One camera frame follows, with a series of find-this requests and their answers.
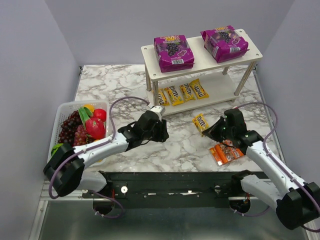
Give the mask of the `yellow M&M bag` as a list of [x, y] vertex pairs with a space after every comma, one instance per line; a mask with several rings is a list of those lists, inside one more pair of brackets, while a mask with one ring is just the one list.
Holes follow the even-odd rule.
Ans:
[[195, 95], [191, 90], [189, 83], [181, 84], [179, 88], [180, 88], [180, 91], [182, 92], [182, 96], [185, 102], [196, 99]]
[[179, 95], [174, 85], [165, 87], [164, 91], [168, 94], [172, 106], [177, 106], [184, 103], [183, 98]]
[[158, 101], [161, 106], [165, 106], [165, 107], [170, 106], [170, 103], [169, 103], [169, 101], [164, 93], [164, 90], [162, 88], [160, 88], [158, 90]]
[[190, 87], [194, 91], [197, 99], [205, 99], [209, 97], [209, 94], [205, 91], [205, 89], [202, 87], [200, 79], [197, 78], [189, 83]]
[[204, 135], [203, 132], [210, 127], [202, 113], [196, 115], [192, 122], [202, 136]]

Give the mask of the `purple grape candy bag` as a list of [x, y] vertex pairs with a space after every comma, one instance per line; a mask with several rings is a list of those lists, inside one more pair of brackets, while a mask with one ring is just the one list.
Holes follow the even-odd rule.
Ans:
[[249, 43], [231, 25], [204, 30], [200, 34], [204, 48], [217, 63], [240, 58], [249, 51]]
[[184, 35], [155, 37], [153, 46], [162, 73], [193, 68], [195, 57]]

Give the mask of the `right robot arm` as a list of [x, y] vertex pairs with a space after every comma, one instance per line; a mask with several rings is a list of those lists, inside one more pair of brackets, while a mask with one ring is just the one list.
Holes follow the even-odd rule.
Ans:
[[303, 227], [319, 218], [319, 186], [314, 182], [307, 183], [295, 174], [272, 153], [259, 133], [248, 130], [238, 108], [226, 110], [214, 125], [202, 133], [219, 143], [231, 141], [234, 147], [260, 167], [271, 183], [243, 171], [239, 179], [241, 189], [273, 209], [287, 229]]

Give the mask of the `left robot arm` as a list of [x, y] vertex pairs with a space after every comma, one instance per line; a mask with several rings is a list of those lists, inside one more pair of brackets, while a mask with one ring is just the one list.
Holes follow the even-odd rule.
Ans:
[[138, 121], [121, 127], [109, 137], [82, 146], [61, 145], [43, 169], [50, 181], [49, 196], [57, 199], [75, 190], [100, 192], [107, 185], [106, 177], [85, 170], [99, 160], [130, 151], [146, 141], [164, 143], [169, 137], [167, 122], [162, 118], [164, 112], [163, 106], [154, 106]]

